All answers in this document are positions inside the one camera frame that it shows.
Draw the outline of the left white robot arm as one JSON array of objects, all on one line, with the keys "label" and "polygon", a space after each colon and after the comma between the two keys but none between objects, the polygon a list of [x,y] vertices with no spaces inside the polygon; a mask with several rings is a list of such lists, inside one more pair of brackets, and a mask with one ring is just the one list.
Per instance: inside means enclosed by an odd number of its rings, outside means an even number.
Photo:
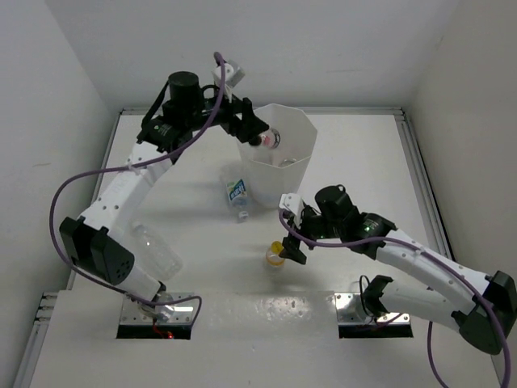
[{"label": "left white robot arm", "polygon": [[171,74],[141,122],[141,131],[127,162],[113,167],[113,180],[76,219],[59,226],[67,261],[82,276],[101,280],[132,300],[155,305],[166,289],[141,260],[123,247],[132,214],[155,183],[183,151],[212,126],[222,127],[239,142],[257,146],[270,127],[259,119],[248,98],[233,96],[243,72],[218,66],[214,82],[201,86],[196,74]]}]

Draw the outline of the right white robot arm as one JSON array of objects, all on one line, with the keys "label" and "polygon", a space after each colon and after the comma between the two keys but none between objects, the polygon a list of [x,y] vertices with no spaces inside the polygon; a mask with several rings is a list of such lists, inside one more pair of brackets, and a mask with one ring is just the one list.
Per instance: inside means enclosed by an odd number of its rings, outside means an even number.
[{"label": "right white robot arm", "polygon": [[516,285],[510,275],[489,275],[438,254],[385,217],[359,211],[342,185],[319,190],[315,201],[312,207],[296,193],[280,197],[280,222],[288,231],[282,257],[305,264],[302,243],[309,249],[348,248],[424,286],[405,287],[391,276],[375,276],[360,293],[367,315],[412,314],[458,332],[489,355],[507,346],[516,322]]}]

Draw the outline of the black cap small bottle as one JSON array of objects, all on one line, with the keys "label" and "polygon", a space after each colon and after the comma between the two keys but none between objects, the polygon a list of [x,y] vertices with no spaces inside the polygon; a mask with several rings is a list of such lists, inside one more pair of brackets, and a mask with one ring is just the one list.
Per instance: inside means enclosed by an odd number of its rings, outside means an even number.
[{"label": "black cap small bottle", "polygon": [[248,144],[253,147],[266,147],[269,150],[276,149],[281,142],[280,132],[277,129],[269,128],[267,131],[253,137]]}]

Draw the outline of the yellow cap small bottle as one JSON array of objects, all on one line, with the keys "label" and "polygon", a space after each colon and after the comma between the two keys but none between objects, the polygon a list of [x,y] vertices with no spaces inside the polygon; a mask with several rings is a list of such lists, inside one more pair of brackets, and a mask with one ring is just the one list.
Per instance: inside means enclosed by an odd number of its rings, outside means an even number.
[{"label": "yellow cap small bottle", "polygon": [[269,271],[278,272],[284,267],[285,258],[280,256],[284,247],[280,241],[274,241],[266,251],[264,256],[264,267]]}]

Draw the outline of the light blue label bottle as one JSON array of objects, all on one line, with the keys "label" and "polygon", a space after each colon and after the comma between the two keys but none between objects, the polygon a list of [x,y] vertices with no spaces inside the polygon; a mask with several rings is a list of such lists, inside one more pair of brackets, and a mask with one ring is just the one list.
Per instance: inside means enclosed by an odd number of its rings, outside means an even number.
[{"label": "light blue label bottle", "polygon": [[221,172],[221,182],[225,189],[225,198],[238,222],[248,219],[250,196],[244,173],[237,169],[225,168]]}]

